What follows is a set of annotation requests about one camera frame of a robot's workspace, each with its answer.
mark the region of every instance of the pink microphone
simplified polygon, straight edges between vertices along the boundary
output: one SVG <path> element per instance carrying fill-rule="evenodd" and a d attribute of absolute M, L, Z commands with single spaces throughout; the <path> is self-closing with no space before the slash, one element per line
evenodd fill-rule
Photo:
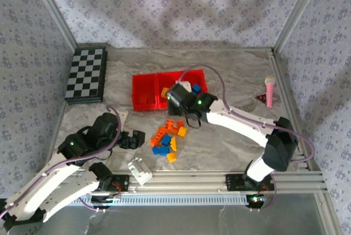
<path fill-rule="evenodd" d="M 264 83 L 265 83 L 265 87 L 267 89 L 267 92 L 266 92 L 267 108 L 271 109 L 272 108 L 272 101 L 273 101 L 273 88 L 274 88 L 275 79 L 272 76 L 266 77 L 264 80 Z"/>

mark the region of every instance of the wall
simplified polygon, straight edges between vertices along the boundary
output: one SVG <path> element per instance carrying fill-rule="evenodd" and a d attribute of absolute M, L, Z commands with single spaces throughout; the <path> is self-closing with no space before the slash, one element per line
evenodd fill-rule
<path fill-rule="evenodd" d="M 351 234 L 351 0 L 311 0 L 281 51 L 303 133 Z"/>
<path fill-rule="evenodd" d="M 44 164 L 72 51 L 41 0 L 0 0 L 0 197 Z"/>
<path fill-rule="evenodd" d="M 78 43 L 273 46 L 296 0 L 55 0 Z"/>

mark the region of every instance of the blue lego brick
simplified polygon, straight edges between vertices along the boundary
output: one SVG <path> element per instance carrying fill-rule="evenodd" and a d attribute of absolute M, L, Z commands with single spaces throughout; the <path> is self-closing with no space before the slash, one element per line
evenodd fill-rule
<path fill-rule="evenodd" d="M 167 154 L 169 154 L 169 146 L 161 146 L 160 155 L 166 156 Z"/>
<path fill-rule="evenodd" d="M 198 84 L 194 84 L 191 90 L 195 95 L 198 95 L 201 92 L 201 87 Z"/>
<path fill-rule="evenodd" d="M 152 152 L 156 155 L 156 154 L 160 154 L 160 149 L 159 147 L 155 146 L 152 148 Z"/>
<path fill-rule="evenodd" d="M 161 144 L 163 146 L 168 146 L 169 143 L 171 142 L 171 137 L 169 135 L 165 135 L 162 139 L 161 139 Z"/>

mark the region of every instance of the toy brick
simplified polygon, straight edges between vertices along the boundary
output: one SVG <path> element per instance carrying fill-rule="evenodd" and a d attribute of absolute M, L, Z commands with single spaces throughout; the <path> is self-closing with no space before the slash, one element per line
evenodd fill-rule
<path fill-rule="evenodd" d="M 177 121 L 177 127 L 178 129 L 184 127 L 184 121 Z"/>
<path fill-rule="evenodd" d="M 152 147 L 158 145 L 162 139 L 162 137 L 167 133 L 167 129 L 165 127 L 158 128 L 157 134 L 150 139 L 150 144 Z"/>
<path fill-rule="evenodd" d="M 176 143 L 175 137 L 172 137 L 172 139 L 171 139 L 171 149 L 175 152 L 177 151 L 177 143 Z"/>
<path fill-rule="evenodd" d="M 174 128 L 173 127 L 174 121 L 173 120 L 167 120 L 166 122 L 166 128 L 168 130 L 169 133 L 173 134 L 173 135 L 177 135 L 179 128 Z"/>
<path fill-rule="evenodd" d="M 184 138 L 185 135 L 186 135 L 186 128 L 185 127 L 179 128 L 178 136 L 180 136 L 181 138 Z"/>
<path fill-rule="evenodd" d="M 162 137 L 161 144 L 163 146 L 169 146 L 170 142 L 171 142 L 171 137 L 169 135 L 165 135 Z"/>
<path fill-rule="evenodd" d="M 167 158 L 168 158 L 168 161 L 169 161 L 170 163 L 176 161 L 176 159 L 177 159 L 176 155 L 173 154 L 173 153 L 167 154 Z"/>
<path fill-rule="evenodd" d="M 167 99 L 166 93 L 169 91 L 169 88 L 163 88 L 161 92 L 161 98 Z"/>
<path fill-rule="evenodd" d="M 160 155 L 166 156 L 167 154 L 169 154 L 169 146 L 161 146 Z"/>
<path fill-rule="evenodd" d="M 196 95 L 201 92 L 201 87 L 198 84 L 194 84 L 191 88 L 192 92 L 194 92 Z"/>
<path fill-rule="evenodd" d="M 152 148 L 152 152 L 156 155 L 156 154 L 160 154 L 160 149 L 159 147 L 155 146 Z"/>

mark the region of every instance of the white object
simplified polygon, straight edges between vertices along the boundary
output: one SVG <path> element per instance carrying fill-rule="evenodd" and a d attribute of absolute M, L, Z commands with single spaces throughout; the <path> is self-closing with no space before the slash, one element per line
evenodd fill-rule
<path fill-rule="evenodd" d="M 62 154 L 54 154 L 46 166 L 22 190 L 6 200 L 6 208 L 26 191 L 45 171 L 53 165 L 67 160 Z M 32 189 L 15 207 L 9 210 L 11 216 L 15 215 L 16 221 L 28 220 L 34 215 L 47 196 L 51 194 L 64 179 L 76 172 L 80 167 L 63 164 L 46 176 L 39 185 Z"/>
<path fill-rule="evenodd" d="M 43 222 L 49 220 L 57 211 L 70 204 L 81 196 L 93 192 L 99 186 L 100 181 L 91 171 L 85 171 L 80 178 L 75 179 L 61 188 L 56 189 L 40 205 L 41 210 L 45 210 Z"/>
<path fill-rule="evenodd" d="M 152 173 L 142 158 L 134 158 L 128 163 L 128 169 L 131 171 L 139 184 L 143 185 L 152 178 Z"/>
<path fill-rule="evenodd" d="M 274 169 L 270 168 L 263 161 L 262 156 L 260 156 L 258 159 L 251 163 L 251 165 L 247 169 L 246 174 L 253 180 L 261 182 L 266 176 L 268 176 L 273 171 Z"/>
<path fill-rule="evenodd" d="M 191 92 L 191 84 L 189 81 L 181 81 L 179 84 L 182 85 L 188 92 Z"/>
<path fill-rule="evenodd" d="M 272 119 L 259 117 L 234 107 L 230 108 L 244 117 L 250 118 L 255 121 L 263 122 L 265 124 L 275 125 L 273 123 L 274 120 Z M 238 132 L 241 135 L 245 135 L 246 137 L 254 140 L 262 147 L 266 146 L 268 141 L 266 135 L 270 135 L 273 132 L 273 129 L 257 126 L 248 121 L 244 121 L 243 119 L 231 115 L 230 113 L 228 113 L 221 99 L 215 100 L 211 104 L 210 109 L 211 111 L 209 113 L 206 113 L 208 123 L 221 125 L 223 127 L 231 129 L 232 131 Z"/>

